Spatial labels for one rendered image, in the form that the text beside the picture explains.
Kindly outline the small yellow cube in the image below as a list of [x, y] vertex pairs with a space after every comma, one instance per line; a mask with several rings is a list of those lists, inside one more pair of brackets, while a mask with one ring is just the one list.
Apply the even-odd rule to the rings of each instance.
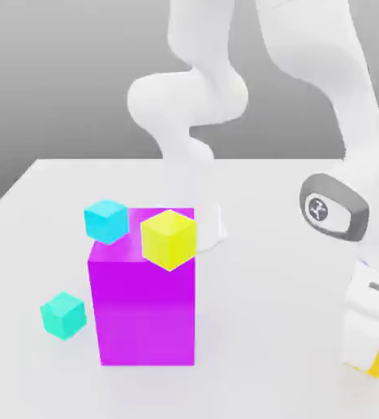
[[167, 209], [141, 223], [142, 256], [171, 272], [196, 255], [196, 221]]

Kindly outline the small turquoise cube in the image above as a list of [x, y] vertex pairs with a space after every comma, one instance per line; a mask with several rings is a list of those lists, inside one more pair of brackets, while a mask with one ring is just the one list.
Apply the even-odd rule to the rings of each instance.
[[68, 340], [87, 324], [84, 302], [61, 292], [40, 306], [44, 329], [62, 340]]

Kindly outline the small cyan cube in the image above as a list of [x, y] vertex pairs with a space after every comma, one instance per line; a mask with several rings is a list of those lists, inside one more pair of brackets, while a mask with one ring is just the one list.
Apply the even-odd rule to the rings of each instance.
[[113, 200], [100, 200], [84, 210], [86, 233], [110, 245], [129, 233], [129, 208]]

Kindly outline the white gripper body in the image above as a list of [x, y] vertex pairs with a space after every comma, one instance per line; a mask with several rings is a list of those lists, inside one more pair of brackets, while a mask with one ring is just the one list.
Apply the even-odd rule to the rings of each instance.
[[357, 261], [345, 299], [351, 307], [379, 319], [379, 272]]

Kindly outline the large magenta box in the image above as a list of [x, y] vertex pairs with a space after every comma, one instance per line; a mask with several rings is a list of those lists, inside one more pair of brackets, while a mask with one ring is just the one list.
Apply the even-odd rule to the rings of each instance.
[[195, 363], [196, 261], [169, 272], [142, 255], [141, 224], [162, 208], [132, 208], [129, 233], [95, 242], [88, 275], [104, 366]]

